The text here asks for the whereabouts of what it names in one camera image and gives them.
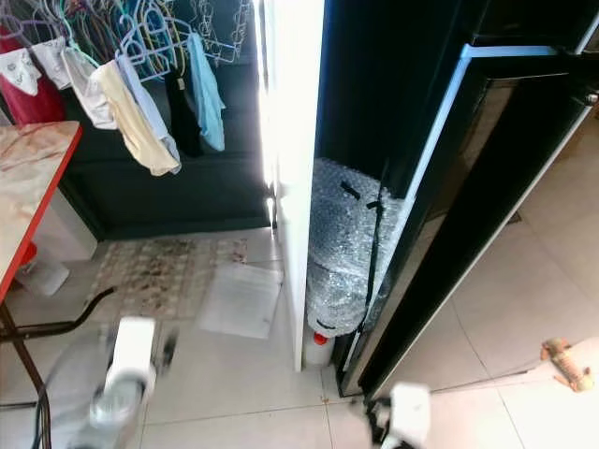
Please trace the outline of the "translucent jug with red cap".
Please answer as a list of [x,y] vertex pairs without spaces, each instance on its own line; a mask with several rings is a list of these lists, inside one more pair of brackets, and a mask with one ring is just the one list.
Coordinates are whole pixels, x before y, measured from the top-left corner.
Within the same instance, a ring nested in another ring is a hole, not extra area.
[[305,370],[324,368],[332,359],[335,339],[308,329],[302,347],[302,367]]

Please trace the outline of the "grey blue garment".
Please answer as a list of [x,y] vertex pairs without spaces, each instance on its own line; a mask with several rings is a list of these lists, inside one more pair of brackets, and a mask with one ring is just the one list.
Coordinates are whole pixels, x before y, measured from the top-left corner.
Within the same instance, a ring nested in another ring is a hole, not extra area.
[[123,74],[125,86],[128,87],[129,93],[133,95],[134,102],[140,108],[145,123],[149,125],[153,136],[159,141],[159,145],[163,147],[164,163],[162,168],[153,168],[151,172],[155,176],[162,174],[177,174],[183,167],[179,150],[175,138],[168,132],[166,120],[163,119],[162,111],[159,110],[157,103],[154,102],[150,91],[146,89],[138,76],[137,69],[134,68],[131,60],[123,52],[116,52],[114,59]]

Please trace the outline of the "large white garment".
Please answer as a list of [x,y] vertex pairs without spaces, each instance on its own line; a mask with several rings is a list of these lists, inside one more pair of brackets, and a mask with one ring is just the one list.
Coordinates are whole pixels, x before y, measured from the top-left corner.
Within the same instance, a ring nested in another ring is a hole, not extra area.
[[109,108],[106,95],[99,85],[98,65],[72,47],[64,47],[60,52],[69,86],[72,87],[82,110],[89,117],[94,128],[102,131],[117,131],[114,115]]

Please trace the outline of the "white plastic container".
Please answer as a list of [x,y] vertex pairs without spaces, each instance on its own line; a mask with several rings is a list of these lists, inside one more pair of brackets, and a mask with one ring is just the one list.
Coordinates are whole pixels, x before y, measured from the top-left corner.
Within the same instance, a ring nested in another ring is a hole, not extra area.
[[95,255],[98,240],[60,191],[54,192],[43,222],[47,239],[61,260],[90,260]]

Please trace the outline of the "small white garment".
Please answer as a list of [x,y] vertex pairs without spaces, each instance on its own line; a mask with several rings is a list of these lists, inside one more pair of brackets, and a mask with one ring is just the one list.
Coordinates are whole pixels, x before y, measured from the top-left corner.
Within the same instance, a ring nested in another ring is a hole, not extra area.
[[30,48],[42,67],[42,73],[54,84],[57,90],[63,90],[71,86],[71,78],[68,76],[63,63],[65,46],[66,40],[63,36],[59,36],[51,41],[34,44]]

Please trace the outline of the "white plastic jug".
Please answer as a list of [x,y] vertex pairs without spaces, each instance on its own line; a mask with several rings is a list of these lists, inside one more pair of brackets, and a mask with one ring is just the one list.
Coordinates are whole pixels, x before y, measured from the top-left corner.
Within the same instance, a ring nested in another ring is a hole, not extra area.
[[34,242],[29,242],[19,257],[14,279],[26,290],[44,297],[54,296],[64,286],[71,269],[52,253],[42,251]]

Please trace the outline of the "marble table with red edge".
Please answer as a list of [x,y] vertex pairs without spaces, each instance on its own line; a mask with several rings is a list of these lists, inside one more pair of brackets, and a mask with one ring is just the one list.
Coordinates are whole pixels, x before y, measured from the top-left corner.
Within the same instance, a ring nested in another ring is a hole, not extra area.
[[[5,272],[0,282],[0,298],[5,299],[18,269],[24,265],[26,251],[65,174],[81,137],[80,124],[33,123],[3,125],[0,128],[0,212],[1,253]],[[52,449],[51,407],[46,381],[39,372],[26,342],[73,332],[85,324],[103,299],[114,294],[107,288],[94,295],[72,321],[18,326],[8,305],[0,305],[0,339],[11,345],[22,362],[21,374],[33,384],[34,443],[31,449]]]

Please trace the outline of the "patterned floor rug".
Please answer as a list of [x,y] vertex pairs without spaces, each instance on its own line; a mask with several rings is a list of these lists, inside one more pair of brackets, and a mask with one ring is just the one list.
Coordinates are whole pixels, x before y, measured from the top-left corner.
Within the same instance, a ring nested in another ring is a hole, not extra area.
[[93,295],[107,288],[89,321],[114,324],[121,317],[142,316],[174,321],[197,320],[214,271],[225,264],[244,264],[284,273],[271,264],[249,261],[245,237],[161,237],[115,242],[102,258]]

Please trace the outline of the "black garment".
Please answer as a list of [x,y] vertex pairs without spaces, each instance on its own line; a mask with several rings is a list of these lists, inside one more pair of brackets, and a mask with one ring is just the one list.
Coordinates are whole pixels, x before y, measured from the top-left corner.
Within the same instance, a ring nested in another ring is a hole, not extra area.
[[185,98],[185,84],[179,69],[172,68],[164,74],[167,89],[170,134],[175,138],[180,153],[188,157],[200,157],[204,153],[200,142],[197,115]]

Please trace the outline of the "white dotted sheet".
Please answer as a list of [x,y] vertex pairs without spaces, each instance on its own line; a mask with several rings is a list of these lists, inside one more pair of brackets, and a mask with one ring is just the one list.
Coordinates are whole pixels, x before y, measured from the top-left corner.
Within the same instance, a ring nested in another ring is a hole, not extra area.
[[244,264],[218,266],[198,309],[198,328],[266,340],[282,282],[282,273],[272,269]]

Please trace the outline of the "bunch of plastic hangers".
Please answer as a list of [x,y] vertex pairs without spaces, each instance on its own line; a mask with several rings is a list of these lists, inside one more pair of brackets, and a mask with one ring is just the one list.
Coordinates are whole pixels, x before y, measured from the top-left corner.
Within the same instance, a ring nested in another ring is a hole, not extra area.
[[142,80],[183,76],[192,26],[174,0],[0,0],[1,37],[27,48],[60,39],[90,63],[123,56]]

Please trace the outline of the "dark cabinet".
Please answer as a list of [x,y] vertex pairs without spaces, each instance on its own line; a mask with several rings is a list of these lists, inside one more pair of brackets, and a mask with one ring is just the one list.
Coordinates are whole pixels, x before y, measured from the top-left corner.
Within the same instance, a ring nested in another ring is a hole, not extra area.
[[59,188],[98,239],[145,239],[270,226],[256,94],[226,100],[228,149],[185,155],[176,174],[151,175],[115,131],[98,131],[77,102],[81,138]]

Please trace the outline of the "person bare foot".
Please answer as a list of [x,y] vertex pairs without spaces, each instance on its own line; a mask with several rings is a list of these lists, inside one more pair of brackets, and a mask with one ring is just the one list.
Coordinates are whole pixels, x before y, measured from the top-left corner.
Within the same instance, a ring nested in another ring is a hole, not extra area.
[[550,362],[557,370],[556,381],[560,382],[574,393],[591,392],[596,386],[593,372],[588,367],[581,367],[572,356],[573,345],[560,338],[548,339],[542,342],[540,359]]

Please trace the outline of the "red hanging garment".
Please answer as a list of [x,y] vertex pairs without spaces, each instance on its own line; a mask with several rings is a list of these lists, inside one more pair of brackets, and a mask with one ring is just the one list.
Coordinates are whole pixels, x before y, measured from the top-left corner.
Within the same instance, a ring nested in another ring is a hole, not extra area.
[[[13,51],[13,49],[27,48],[18,41],[16,37],[5,37],[8,29],[4,25],[0,26],[0,51]],[[42,73],[36,57],[35,63],[39,71],[41,71],[41,86],[39,86],[38,95],[27,95],[21,93],[16,87],[8,84],[8,81],[1,77],[0,74],[0,91],[3,95],[6,107],[12,121],[17,125],[25,125],[30,123],[60,123],[66,119],[66,112],[63,106],[63,98],[59,94],[54,84]]]

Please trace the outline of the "white partition panel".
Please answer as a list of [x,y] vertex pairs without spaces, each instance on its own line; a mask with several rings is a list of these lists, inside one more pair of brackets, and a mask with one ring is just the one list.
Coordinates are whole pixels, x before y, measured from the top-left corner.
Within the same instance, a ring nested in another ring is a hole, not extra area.
[[325,0],[254,0],[254,5],[258,111],[284,261],[288,365],[301,371]]

